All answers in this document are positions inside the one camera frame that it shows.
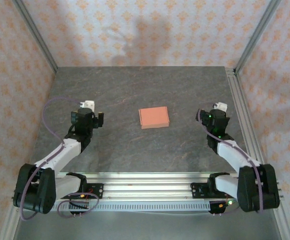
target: black bracket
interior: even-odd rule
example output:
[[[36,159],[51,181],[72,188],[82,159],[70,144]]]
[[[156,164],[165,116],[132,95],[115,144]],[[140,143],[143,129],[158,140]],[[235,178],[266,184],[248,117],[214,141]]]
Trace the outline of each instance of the black bracket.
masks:
[[[193,199],[225,199],[232,196],[218,191],[215,178],[221,175],[229,175],[227,172],[210,174],[207,182],[193,182],[190,184]]]
[[[104,184],[103,183],[87,183],[87,193],[95,194],[99,199],[103,198]],[[87,199],[95,199],[94,196],[87,195]]]
[[[210,212],[211,214],[223,214],[226,210],[226,202],[217,202],[217,203],[210,203]]]

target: patterned wallpaper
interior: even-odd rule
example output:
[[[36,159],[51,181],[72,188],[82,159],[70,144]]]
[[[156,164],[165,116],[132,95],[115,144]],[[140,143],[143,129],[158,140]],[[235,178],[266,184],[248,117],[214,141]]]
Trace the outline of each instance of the patterned wallpaper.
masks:
[[[0,0],[0,229],[54,74],[11,0]]]
[[[270,0],[24,0],[65,66],[235,67]]]
[[[263,151],[290,215],[290,0],[284,0],[241,73]]]

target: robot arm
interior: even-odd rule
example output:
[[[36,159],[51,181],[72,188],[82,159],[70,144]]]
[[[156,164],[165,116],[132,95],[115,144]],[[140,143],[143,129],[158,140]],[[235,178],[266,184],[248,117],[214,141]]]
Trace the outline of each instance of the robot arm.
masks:
[[[230,119],[226,116],[226,110],[227,105],[219,102],[214,104],[214,109],[210,112],[199,110],[196,115],[196,120],[208,133],[208,146],[224,158],[239,176],[234,178],[225,172],[211,174],[208,192],[227,193],[238,200],[243,211],[257,211],[261,205],[259,187],[256,184],[258,175],[261,181],[263,209],[277,208],[280,200],[274,168],[270,164],[260,164],[253,159],[225,132]]]
[[[77,173],[68,173],[61,179],[55,177],[76,156],[82,153],[90,143],[93,129],[102,127],[104,114],[98,117],[94,113],[94,102],[81,103],[78,111],[71,112],[72,126],[63,143],[42,160],[34,164],[24,164],[19,171],[13,204],[20,207],[21,197],[30,176],[43,163],[25,193],[24,208],[37,213],[48,213],[55,201],[70,193],[85,192],[86,177]]]

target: orange sponge block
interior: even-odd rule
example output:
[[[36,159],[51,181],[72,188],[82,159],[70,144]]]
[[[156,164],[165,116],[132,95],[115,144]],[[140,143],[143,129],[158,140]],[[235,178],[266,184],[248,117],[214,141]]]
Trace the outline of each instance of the orange sponge block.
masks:
[[[142,108],[139,110],[141,129],[169,127],[166,106]]]

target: gray stone tabletop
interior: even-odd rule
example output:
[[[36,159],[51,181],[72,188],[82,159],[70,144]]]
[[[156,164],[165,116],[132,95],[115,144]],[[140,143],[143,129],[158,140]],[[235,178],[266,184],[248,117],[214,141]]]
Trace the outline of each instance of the gray stone tabletop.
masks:
[[[227,132],[246,149],[224,67],[61,67],[50,98],[93,100],[104,112],[104,126],[93,131],[86,150],[62,172],[221,172],[230,165],[207,146],[195,120],[198,108],[228,104]],[[169,127],[141,129],[138,110],[168,108]],[[61,136],[70,127],[70,112],[78,105],[57,101],[46,110],[49,125]],[[42,125],[31,162],[59,145]]]

